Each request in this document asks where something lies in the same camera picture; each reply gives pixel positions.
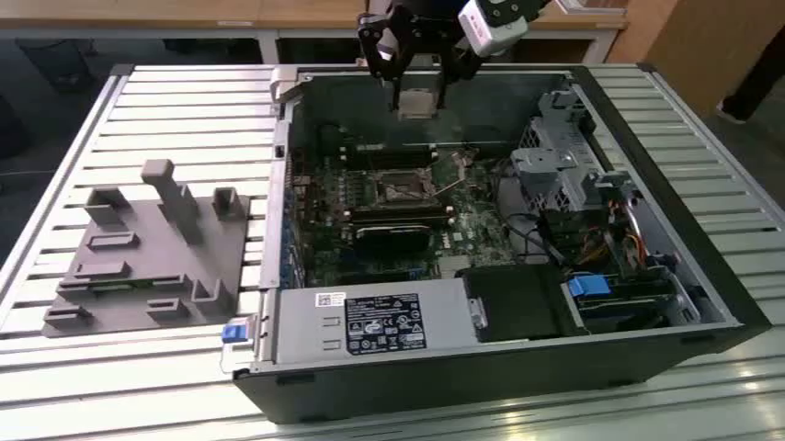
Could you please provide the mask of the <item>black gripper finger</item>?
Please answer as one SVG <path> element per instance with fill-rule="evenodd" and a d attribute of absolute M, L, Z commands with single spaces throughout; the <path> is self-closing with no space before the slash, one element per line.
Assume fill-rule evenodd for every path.
<path fill-rule="evenodd" d="M 475 54 L 471 46 L 464 49 L 459 43 L 466 39 L 460 26 L 450 26 L 436 30 L 430 36 L 430 52 L 438 56 L 440 72 L 438 76 L 438 97 L 436 108 L 446 107 L 447 87 L 460 80 L 474 78 L 482 63 L 483 57 Z"/>
<path fill-rule="evenodd" d="M 358 16 L 356 36 L 370 74 L 391 84 L 388 109 L 398 110 L 400 80 L 414 53 L 400 45 L 398 36 L 406 36 L 412 17 L 406 5 L 388 5 L 382 14 L 368 10 Z"/>

